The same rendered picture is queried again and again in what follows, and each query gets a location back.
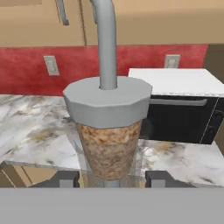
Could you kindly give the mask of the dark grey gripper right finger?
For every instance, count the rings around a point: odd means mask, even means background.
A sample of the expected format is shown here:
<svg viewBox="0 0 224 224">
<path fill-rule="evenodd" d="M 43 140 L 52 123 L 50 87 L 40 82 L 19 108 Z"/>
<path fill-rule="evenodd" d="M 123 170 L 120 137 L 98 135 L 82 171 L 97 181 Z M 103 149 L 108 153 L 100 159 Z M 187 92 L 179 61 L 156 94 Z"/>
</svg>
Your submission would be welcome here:
<svg viewBox="0 0 224 224">
<path fill-rule="evenodd" d="M 145 186 L 149 188 L 182 188 L 192 185 L 176 180 L 168 171 L 146 171 Z"/>
</svg>

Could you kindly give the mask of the tan base cupboard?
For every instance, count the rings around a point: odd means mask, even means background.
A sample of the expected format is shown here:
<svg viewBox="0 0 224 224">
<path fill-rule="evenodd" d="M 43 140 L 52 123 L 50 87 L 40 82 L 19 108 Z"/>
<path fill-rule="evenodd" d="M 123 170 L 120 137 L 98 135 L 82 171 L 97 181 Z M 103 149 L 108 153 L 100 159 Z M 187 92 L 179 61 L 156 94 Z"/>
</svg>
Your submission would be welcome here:
<svg viewBox="0 0 224 224">
<path fill-rule="evenodd" d="M 54 169 L 3 163 L 0 165 L 0 187 L 29 187 L 50 179 Z"/>
</svg>

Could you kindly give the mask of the grey wall socket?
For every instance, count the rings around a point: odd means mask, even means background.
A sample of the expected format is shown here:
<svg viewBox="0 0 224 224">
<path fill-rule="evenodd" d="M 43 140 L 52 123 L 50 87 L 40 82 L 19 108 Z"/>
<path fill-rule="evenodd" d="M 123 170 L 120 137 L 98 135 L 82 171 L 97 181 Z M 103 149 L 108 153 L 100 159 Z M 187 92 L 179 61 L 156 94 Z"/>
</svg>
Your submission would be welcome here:
<svg viewBox="0 0 224 224">
<path fill-rule="evenodd" d="M 54 56 L 45 56 L 45 65 L 47 68 L 47 72 L 50 76 L 59 76 L 60 72 L 57 66 L 57 62 Z"/>
<path fill-rule="evenodd" d="M 166 54 L 164 59 L 164 68 L 178 68 L 179 60 L 179 54 Z"/>
</svg>

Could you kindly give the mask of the tan wall cupboard door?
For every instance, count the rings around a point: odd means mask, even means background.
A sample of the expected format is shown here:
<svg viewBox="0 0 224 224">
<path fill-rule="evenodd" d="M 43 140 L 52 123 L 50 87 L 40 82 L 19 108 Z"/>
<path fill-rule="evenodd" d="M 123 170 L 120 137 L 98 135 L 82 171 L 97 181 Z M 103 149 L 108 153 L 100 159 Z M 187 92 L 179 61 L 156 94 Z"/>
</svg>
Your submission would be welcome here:
<svg viewBox="0 0 224 224">
<path fill-rule="evenodd" d="M 63 0 L 69 26 L 56 0 L 0 0 L 0 47 L 84 46 L 79 0 Z"/>
<path fill-rule="evenodd" d="M 119 46 L 224 44 L 224 0 L 112 0 Z"/>
</svg>

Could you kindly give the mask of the glass bottle with cork pourer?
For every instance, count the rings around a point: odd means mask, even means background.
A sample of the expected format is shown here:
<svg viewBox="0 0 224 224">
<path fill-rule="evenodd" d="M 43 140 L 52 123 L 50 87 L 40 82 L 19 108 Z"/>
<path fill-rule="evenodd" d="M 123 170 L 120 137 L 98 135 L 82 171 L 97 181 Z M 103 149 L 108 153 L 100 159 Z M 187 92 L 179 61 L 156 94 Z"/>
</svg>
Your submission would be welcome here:
<svg viewBox="0 0 224 224">
<path fill-rule="evenodd" d="M 63 95 L 92 172 L 106 187 L 118 187 L 130 172 L 152 86 L 117 74 L 113 2 L 90 2 L 97 24 L 100 75 L 69 84 Z"/>
</svg>

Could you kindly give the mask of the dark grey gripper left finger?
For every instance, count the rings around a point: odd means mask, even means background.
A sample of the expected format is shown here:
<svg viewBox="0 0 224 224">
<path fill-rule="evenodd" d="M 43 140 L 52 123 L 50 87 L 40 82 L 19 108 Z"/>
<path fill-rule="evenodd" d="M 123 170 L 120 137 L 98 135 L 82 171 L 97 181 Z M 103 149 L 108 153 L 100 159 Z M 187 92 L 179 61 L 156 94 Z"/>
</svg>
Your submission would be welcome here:
<svg viewBox="0 0 224 224">
<path fill-rule="evenodd" d="M 33 187 L 68 187 L 79 188 L 78 171 L 57 171 L 50 179 L 33 185 Z"/>
</svg>

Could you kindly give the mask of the white microwave oven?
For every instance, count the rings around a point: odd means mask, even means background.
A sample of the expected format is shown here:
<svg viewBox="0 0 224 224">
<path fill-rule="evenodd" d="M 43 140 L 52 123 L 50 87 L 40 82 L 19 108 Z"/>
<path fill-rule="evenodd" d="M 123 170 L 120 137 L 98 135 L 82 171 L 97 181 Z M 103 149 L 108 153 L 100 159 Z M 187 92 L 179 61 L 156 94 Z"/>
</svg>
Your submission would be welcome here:
<svg viewBox="0 0 224 224">
<path fill-rule="evenodd" d="M 131 68 L 129 77 L 151 84 L 151 96 L 211 96 L 224 99 L 224 84 L 204 68 Z"/>
</svg>

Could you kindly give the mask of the black microwave door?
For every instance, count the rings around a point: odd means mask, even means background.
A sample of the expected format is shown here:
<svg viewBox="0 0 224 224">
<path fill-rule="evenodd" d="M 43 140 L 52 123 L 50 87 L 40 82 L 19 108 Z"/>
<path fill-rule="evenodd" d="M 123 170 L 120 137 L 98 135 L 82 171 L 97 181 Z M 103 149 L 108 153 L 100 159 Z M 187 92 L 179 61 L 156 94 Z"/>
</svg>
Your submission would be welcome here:
<svg viewBox="0 0 224 224">
<path fill-rule="evenodd" d="M 151 99 L 204 100 L 203 107 L 150 104 L 140 139 L 211 144 L 224 118 L 224 99 L 211 96 L 153 95 Z"/>
</svg>

